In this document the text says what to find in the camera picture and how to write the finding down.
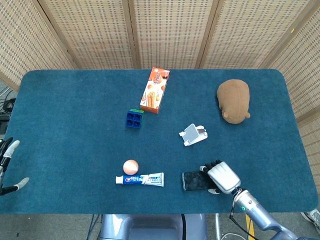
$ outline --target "toothpaste tube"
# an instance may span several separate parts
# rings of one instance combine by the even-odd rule
[[[153,173],[147,175],[123,175],[115,177],[116,184],[144,184],[153,186],[164,186],[164,173]]]

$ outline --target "shoe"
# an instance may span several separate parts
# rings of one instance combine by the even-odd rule
[[[312,211],[301,212],[301,215],[305,220],[314,224],[316,231],[320,235],[320,211],[314,209]]]

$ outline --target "smartphone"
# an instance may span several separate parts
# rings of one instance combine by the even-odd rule
[[[182,173],[183,190],[216,189],[216,184],[203,171],[187,171]]]

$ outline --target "wicker screen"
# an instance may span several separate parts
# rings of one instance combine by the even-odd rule
[[[300,135],[316,188],[320,193],[320,117],[300,127]]]
[[[308,0],[225,0],[204,68],[258,68]]]
[[[213,0],[135,0],[142,68],[195,68]]]
[[[15,90],[30,70],[73,68],[31,0],[0,1],[0,33],[0,78]]]
[[[283,73],[297,118],[320,106],[320,9],[271,67]]]
[[[133,68],[121,0],[40,0],[79,67]]]

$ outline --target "brown stuffed animal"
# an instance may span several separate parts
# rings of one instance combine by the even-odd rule
[[[222,116],[230,124],[239,124],[246,118],[250,118],[248,84],[239,79],[230,79],[222,83],[216,96]]]

